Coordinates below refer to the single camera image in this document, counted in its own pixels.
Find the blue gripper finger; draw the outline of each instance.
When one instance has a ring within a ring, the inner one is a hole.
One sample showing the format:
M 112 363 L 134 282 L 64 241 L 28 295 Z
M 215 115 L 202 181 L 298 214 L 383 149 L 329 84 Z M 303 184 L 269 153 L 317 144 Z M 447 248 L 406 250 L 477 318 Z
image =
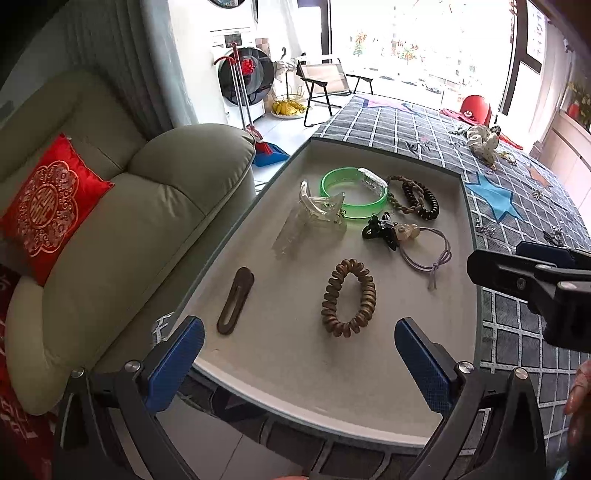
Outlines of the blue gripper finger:
M 442 355 L 410 318 L 396 323 L 394 343 L 429 408 L 447 416 L 453 407 L 452 383 L 457 378 L 453 365 L 447 362 L 451 360 L 449 354 Z
M 204 342 L 203 322 L 193 317 L 148 379 L 144 401 L 151 413 L 168 408 Z

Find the red pillow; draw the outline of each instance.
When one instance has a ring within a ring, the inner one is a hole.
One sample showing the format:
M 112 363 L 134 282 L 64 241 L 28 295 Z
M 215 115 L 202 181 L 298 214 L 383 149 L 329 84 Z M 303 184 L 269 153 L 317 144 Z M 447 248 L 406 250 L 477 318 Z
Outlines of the red pillow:
M 2 217 L 5 235 L 23 245 L 39 285 L 112 186 L 84 165 L 64 134 L 43 154 Z

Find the person's hand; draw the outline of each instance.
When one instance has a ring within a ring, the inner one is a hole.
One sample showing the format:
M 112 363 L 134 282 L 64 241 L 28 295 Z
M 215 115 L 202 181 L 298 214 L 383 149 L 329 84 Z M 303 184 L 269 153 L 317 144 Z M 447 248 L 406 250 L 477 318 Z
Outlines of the person's hand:
M 569 399 L 564 406 L 564 414 L 572 415 L 569 425 L 569 446 L 577 445 L 587 421 L 591 421 L 591 360 L 584 362 L 577 370 L 573 388 L 570 390 Z

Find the washing machine door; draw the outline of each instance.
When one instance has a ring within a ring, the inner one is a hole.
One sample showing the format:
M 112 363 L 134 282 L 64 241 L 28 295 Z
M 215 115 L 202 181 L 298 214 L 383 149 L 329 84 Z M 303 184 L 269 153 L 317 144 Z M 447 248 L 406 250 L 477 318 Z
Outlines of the washing machine door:
M 227 56 L 232 56 L 232 50 L 226 53 Z M 271 91 L 273 80 L 275 79 L 275 69 L 271 59 L 258 48 L 241 47 L 238 48 L 238 55 L 240 60 L 251 59 L 254 62 L 255 70 L 250 75 L 244 76 L 244 84 L 246 86 L 246 96 L 248 97 L 249 105 L 254 105 L 262 101 Z M 230 64 L 224 60 L 217 71 L 217 77 L 222 89 L 222 95 L 229 102 L 238 105 L 236 100 L 236 90 L 232 81 L 232 73 L 230 72 Z
M 211 2 L 222 8 L 236 8 L 242 5 L 245 0 L 211 0 Z

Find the blue star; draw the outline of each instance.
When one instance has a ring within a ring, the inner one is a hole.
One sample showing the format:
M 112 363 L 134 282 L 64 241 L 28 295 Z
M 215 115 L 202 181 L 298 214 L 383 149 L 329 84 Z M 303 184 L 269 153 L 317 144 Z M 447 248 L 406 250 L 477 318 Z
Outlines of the blue star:
M 513 201 L 513 192 L 492 184 L 482 173 L 478 174 L 478 183 L 466 183 L 466 187 L 486 200 L 491 206 L 497 222 L 500 222 L 507 213 L 519 220 L 523 220 L 511 203 Z

